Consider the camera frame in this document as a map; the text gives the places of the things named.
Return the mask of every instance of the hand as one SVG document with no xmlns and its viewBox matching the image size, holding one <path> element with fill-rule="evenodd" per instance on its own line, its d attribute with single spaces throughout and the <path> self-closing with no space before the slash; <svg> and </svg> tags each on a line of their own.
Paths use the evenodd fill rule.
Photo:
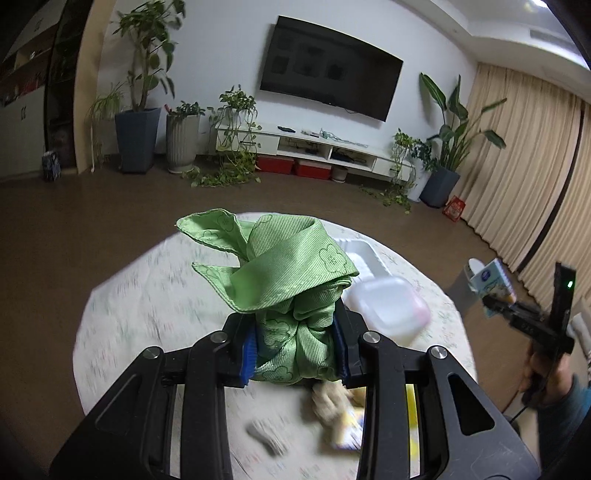
<svg viewBox="0 0 591 480">
<path fill-rule="evenodd" d="M 523 369 L 523 379 L 519 385 L 519 391 L 524 392 L 531 386 L 532 375 L 538 374 L 546 378 L 552 368 L 552 359 L 542 353 L 534 352 L 532 344 L 527 350 L 525 366 Z M 570 392 L 573 386 L 573 373 L 570 369 L 570 355 L 563 355 L 557 361 L 554 369 L 548 376 L 546 388 L 542 393 L 541 404 L 544 406 L 558 403 Z"/>
</svg>

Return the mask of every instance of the television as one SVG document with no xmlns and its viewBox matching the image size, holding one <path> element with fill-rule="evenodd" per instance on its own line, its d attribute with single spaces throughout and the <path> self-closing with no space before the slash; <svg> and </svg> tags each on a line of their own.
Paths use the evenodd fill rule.
<svg viewBox="0 0 591 480">
<path fill-rule="evenodd" d="M 286 93 L 386 121 L 402 60 L 343 33 L 279 17 L 261 90 Z"/>
</svg>

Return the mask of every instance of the brown floor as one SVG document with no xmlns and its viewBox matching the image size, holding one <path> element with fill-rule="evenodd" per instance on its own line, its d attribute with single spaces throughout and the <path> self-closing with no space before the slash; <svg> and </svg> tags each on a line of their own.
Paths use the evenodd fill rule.
<svg viewBox="0 0 591 480">
<path fill-rule="evenodd" d="M 83 416 L 72 349 L 91 289 L 173 234 L 183 215 L 223 207 L 318 216 L 375 238 L 443 287 L 468 258 L 495 256 L 463 222 L 424 205 L 407 216 L 351 184 L 261 178 L 260 184 L 192 189 L 159 168 L 145 176 L 103 169 L 55 184 L 0 184 L 0 414 L 40 465 L 49 465 Z M 498 318 L 485 320 L 478 306 L 465 324 L 480 384 L 504 408 L 526 340 Z"/>
</svg>

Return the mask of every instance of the white tv cabinet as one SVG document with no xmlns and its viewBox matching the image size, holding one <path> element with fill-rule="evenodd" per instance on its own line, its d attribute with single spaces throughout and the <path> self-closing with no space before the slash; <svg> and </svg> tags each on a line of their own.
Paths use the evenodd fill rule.
<svg viewBox="0 0 591 480">
<path fill-rule="evenodd" d="M 388 180 L 397 176 L 395 170 L 396 165 L 390 160 L 389 154 L 386 151 L 304 135 L 295 128 L 293 128 L 293 130 L 296 130 L 295 133 L 289 133 L 279 130 L 276 125 L 257 125 L 260 125 L 261 129 L 255 127 L 252 130 L 254 138 L 247 137 L 248 129 L 246 126 L 239 127 L 239 131 L 243 132 L 243 134 L 239 133 L 237 135 L 232 148 L 237 150 L 239 146 L 252 145 L 252 148 L 256 149 L 256 152 L 259 154 L 282 155 L 340 165 L 347 168 L 352 174 L 374 177 L 381 180 Z M 221 145 L 223 145 L 225 139 L 224 132 L 227 130 L 227 125 L 219 125 L 217 127 L 216 151 L 223 149 Z M 351 163 L 334 158 L 338 153 L 347 155 L 354 159 L 355 162 Z M 398 178 L 402 181 L 408 180 L 412 168 L 412 165 L 405 160 L 402 163 L 402 170 Z"/>
</svg>

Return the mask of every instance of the white tablecloth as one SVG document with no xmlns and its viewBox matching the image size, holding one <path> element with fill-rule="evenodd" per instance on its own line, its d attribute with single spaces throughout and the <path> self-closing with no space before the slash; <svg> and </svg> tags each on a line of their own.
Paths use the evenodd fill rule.
<svg viewBox="0 0 591 480">
<path fill-rule="evenodd" d="M 256 221 L 261 215 L 244 213 L 239 218 Z M 476 378 L 462 319 L 441 289 L 403 257 L 370 237 L 325 220 L 323 225 L 334 238 L 369 242 L 390 273 L 406 278 L 425 299 L 433 321 L 410 347 L 426 351 L 431 345 L 443 345 Z M 177 233 L 92 291 L 73 354 L 74 378 L 85 413 L 146 347 L 177 350 L 222 328 L 232 311 L 194 272 L 194 261 L 238 266 L 233 255 Z M 309 402 L 309 391 L 299 387 L 251 382 L 244 390 L 226 389 L 228 439 L 236 480 L 356 478 L 358 454 L 334 452 L 325 445 L 321 425 L 309 415 Z M 245 420 L 254 418 L 265 418 L 281 427 L 291 443 L 289 455 L 273 459 L 247 436 Z M 178 476 L 177 468 L 178 442 L 174 442 L 171 474 Z"/>
</svg>

